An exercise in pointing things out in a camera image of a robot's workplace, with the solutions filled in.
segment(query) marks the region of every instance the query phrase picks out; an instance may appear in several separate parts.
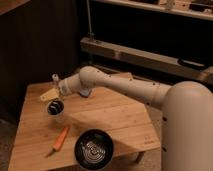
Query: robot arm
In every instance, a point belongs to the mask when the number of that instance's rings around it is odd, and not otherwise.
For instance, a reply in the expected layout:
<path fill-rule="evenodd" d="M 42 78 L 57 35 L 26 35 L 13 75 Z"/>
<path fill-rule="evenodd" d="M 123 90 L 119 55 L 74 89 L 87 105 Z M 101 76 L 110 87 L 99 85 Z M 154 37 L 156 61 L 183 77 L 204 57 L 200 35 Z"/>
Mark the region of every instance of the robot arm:
<path fill-rule="evenodd" d="M 94 67 L 84 67 L 74 76 L 58 84 L 62 95 L 79 92 L 82 89 L 103 86 L 115 90 L 147 105 L 161 109 L 170 86 L 155 82 L 121 78 L 103 73 Z"/>
<path fill-rule="evenodd" d="M 105 86 L 163 112 L 162 170 L 213 170 L 213 95 L 186 81 L 174 86 L 111 76 L 93 67 L 58 82 L 51 98 Z M 51 100 L 41 96 L 41 100 Z"/>

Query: wooden panel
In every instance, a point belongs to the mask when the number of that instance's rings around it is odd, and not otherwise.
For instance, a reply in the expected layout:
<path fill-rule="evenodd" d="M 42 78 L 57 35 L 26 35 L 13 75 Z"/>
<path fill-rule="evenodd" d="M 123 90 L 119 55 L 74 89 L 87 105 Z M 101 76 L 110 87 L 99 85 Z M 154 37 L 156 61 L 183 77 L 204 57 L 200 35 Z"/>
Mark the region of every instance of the wooden panel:
<path fill-rule="evenodd" d="M 27 3 L 30 0 L 0 0 L 0 15 Z"/>
<path fill-rule="evenodd" d="M 75 2 L 34 0 L 0 16 L 0 94 L 12 111 L 21 109 L 28 84 L 54 73 L 63 78 L 78 67 Z"/>
<path fill-rule="evenodd" d="M 10 171 L 48 170 L 75 165 L 74 146 L 86 130 L 102 129 L 112 137 L 114 156 L 150 150 L 160 146 L 159 139 L 145 106 L 107 88 L 94 88 L 89 98 L 74 94 L 64 99 L 64 124 L 71 129 L 60 152 L 49 158 L 54 140 L 63 125 L 45 111 L 39 96 L 51 88 L 51 83 L 28 87 L 19 123 Z"/>

